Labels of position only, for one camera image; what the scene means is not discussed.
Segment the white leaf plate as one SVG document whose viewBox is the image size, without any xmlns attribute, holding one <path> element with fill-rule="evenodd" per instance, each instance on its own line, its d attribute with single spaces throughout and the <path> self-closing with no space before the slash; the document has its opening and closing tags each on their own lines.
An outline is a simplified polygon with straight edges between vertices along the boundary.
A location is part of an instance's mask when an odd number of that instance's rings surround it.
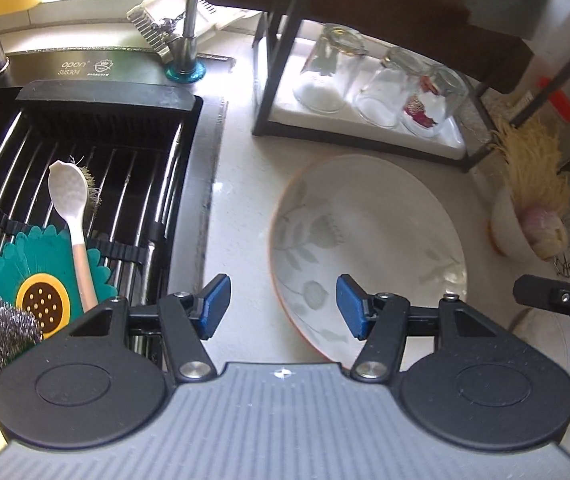
<svg viewBox="0 0 570 480">
<path fill-rule="evenodd" d="M 363 344 L 337 307 L 339 275 L 419 307 L 467 295 L 463 247 L 444 207 L 408 171 L 373 156 L 333 157 L 295 176 L 276 208 L 268 253 L 290 322 L 344 367 Z"/>
</svg>

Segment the bowl with garlic and noodles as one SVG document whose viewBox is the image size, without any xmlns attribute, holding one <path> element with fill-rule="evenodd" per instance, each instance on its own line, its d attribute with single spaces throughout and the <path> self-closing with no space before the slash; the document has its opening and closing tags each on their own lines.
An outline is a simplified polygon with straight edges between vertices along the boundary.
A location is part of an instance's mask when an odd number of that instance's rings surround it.
<svg viewBox="0 0 570 480">
<path fill-rule="evenodd" d="M 495 197 L 489 236 L 497 252 L 519 262 L 550 261 L 568 247 L 567 229 L 558 213 L 534 206 L 518 214 L 507 186 Z"/>
</svg>

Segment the green flower sponge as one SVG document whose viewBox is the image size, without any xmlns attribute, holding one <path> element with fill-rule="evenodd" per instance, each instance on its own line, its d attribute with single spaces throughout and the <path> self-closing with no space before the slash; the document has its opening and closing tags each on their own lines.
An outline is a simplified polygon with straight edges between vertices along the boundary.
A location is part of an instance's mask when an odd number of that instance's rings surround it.
<svg viewBox="0 0 570 480">
<path fill-rule="evenodd" d="M 69 233 L 32 226 L 4 244 L 0 299 L 32 314 L 44 338 L 84 315 Z"/>
</svg>

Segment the black sink drain rack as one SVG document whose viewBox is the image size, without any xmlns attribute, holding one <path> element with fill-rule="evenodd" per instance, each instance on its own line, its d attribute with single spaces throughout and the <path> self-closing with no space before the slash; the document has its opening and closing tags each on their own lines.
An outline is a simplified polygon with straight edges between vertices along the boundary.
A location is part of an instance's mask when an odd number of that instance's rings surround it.
<svg viewBox="0 0 570 480">
<path fill-rule="evenodd" d="M 202 107 L 176 87 L 35 81 L 0 141 L 0 371 L 101 302 L 168 287 Z"/>
</svg>

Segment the drinking glass middle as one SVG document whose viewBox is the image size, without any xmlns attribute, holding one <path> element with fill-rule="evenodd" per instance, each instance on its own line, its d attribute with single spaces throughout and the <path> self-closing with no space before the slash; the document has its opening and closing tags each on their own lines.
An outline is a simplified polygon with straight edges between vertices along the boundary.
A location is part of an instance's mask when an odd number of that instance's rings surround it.
<svg viewBox="0 0 570 480">
<path fill-rule="evenodd" d="M 355 95 L 355 110 L 374 126 L 394 128 L 406 100 L 427 68 L 428 65 L 410 51 L 399 47 L 388 49 L 374 76 Z"/>
</svg>

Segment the white dish brush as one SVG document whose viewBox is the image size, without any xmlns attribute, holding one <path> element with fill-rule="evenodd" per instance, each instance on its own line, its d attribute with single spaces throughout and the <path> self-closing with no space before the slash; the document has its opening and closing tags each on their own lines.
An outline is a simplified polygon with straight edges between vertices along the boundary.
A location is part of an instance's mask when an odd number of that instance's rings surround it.
<svg viewBox="0 0 570 480">
<path fill-rule="evenodd" d="M 68 226 L 76 286 L 83 311 L 87 312 L 98 304 L 82 226 L 88 185 L 78 166 L 61 160 L 50 165 L 47 184 L 50 200 Z"/>
</svg>

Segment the drinking glass left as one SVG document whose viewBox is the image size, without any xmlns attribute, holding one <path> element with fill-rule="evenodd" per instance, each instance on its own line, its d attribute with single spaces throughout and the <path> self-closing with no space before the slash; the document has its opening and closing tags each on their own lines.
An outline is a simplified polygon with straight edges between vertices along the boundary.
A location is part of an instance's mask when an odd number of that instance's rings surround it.
<svg viewBox="0 0 570 480">
<path fill-rule="evenodd" d="M 339 112 L 367 53 L 360 32 L 326 24 L 297 78 L 294 97 L 314 112 Z"/>
</svg>

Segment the drinking glass right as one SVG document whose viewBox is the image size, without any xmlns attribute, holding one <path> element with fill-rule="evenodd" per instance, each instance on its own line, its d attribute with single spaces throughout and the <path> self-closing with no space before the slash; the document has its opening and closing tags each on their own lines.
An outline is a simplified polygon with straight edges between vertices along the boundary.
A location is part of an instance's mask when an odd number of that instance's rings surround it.
<svg viewBox="0 0 570 480">
<path fill-rule="evenodd" d="M 433 65 L 405 101 L 402 124 L 415 136 L 435 138 L 467 97 L 467 84 L 455 70 Z"/>
</svg>

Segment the red lid plastic jar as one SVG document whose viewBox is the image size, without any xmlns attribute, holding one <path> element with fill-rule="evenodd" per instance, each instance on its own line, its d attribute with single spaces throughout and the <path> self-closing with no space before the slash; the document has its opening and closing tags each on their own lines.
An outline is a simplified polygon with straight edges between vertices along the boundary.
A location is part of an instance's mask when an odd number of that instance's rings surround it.
<svg viewBox="0 0 570 480">
<path fill-rule="evenodd" d="M 521 112 L 534 96 L 548 86 L 550 78 L 540 77 L 533 89 L 528 89 L 514 104 L 514 112 Z M 556 90 L 547 101 L 533 114 L 550 130 L 561 132 L 570 124 L 570 99 L 562 90 Z"/>
</svg>

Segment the drinking glass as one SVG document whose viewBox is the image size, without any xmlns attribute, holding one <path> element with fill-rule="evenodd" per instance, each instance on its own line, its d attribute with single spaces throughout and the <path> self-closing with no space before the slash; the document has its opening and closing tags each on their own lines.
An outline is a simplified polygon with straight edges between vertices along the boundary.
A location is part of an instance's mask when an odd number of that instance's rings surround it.
<svg viewBox="0 0 570 480">
<path fill-rule="evenodd" d="M 428 65 L 410 51 L 399 47 L 388 49 L 374 76 L 355 95 L 355 110 L 374 126 L 394 128 L 406 100 L 427 68 Z"/>
<path fill-rule="evenodd" d="M 467 84 L 455 70 L 433 65 L 405 101 L 402 124 L 415 136 L 435 138 L 467 97 Z"/>
<path fill-rule="evenodd" d="M 314 112 L 339 112 L 367 53 L 360 32 L 326 24 L 297 78 L 294 97 Z"/>
</svg>

